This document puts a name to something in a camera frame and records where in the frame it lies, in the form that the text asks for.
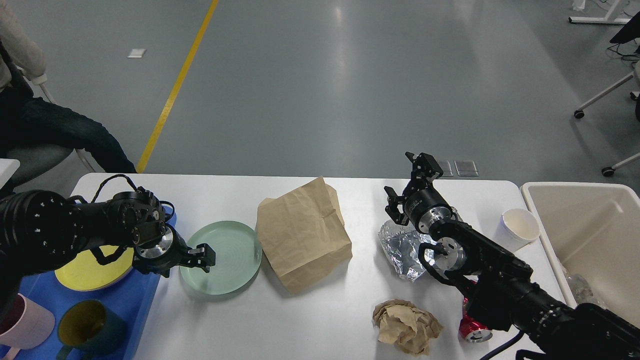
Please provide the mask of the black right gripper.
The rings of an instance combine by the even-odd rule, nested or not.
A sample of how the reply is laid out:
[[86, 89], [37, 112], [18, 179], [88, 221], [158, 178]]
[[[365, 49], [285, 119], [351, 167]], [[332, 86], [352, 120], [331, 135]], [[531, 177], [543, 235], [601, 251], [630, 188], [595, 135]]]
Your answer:
[[413, 227], [421, 234], [430, 234], [430, 227], [441, 220], [452, 220], [453, 210], [443, 196], [432, 187], [434, 180], [441, 178], [444, 171], [438, 161], [429, 153], [405, 152], [412, 164], [410, 180], [407, 183], [411, 194], [398, 195], [393, 187], [385, 186], [387, 206], [385, 212], [397, 225]]

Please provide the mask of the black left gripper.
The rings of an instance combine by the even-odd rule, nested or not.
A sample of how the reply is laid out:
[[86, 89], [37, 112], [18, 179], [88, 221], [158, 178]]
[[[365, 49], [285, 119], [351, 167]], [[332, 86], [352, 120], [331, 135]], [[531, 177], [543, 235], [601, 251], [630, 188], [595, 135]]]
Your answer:
[[174, 267], [199, 268], [208, 274], [217, 262], [217, 253], [207, 243], [189, 248], [185, 240], [170, 224], [166, 232], [150, 245], [134, 248], [132, 267], [143, 275], [156, 274], [169, 278]]

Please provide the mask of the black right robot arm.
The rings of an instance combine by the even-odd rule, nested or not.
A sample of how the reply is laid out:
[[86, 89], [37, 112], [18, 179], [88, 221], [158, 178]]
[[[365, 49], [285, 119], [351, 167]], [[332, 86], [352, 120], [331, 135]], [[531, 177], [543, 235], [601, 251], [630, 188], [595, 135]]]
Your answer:
[[467, 313], [492, 330], [518, 334], [487, 353], [489, 360], [523, 336], [539, 351], [521, 349], [517, 360], [637, 360], [639, 330], [614, 312], [593, 303], [575, 308], [556, 300], [537, 283], [533, 269], [511, 251], [464, 223], [435, 189], [443, 174], [428, 153], [406, 152], [412, 164], [402, 194], [384, 187], [385, 211], [400, 226], [412, 224], [431, 242], [419, 244], [417, 259], [441, 284], [468, 301]]

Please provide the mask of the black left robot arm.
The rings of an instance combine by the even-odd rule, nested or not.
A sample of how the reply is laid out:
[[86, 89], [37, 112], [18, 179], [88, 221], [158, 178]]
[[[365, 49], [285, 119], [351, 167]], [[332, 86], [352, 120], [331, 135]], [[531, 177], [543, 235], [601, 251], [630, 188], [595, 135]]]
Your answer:
[[9, 314], [23, 278], [56, 271], [89, 251], [99, 265], [118, 260], [128, 249], [141, 274], [169, 277], [174, 267], [209, 272], [217, 253], [209, 244], [189, 247], [169, 221], [160, 200], [126, 174], [130, 191], [105, 202], [48, 190], [14, 193], [1, 200], [1, 317]]

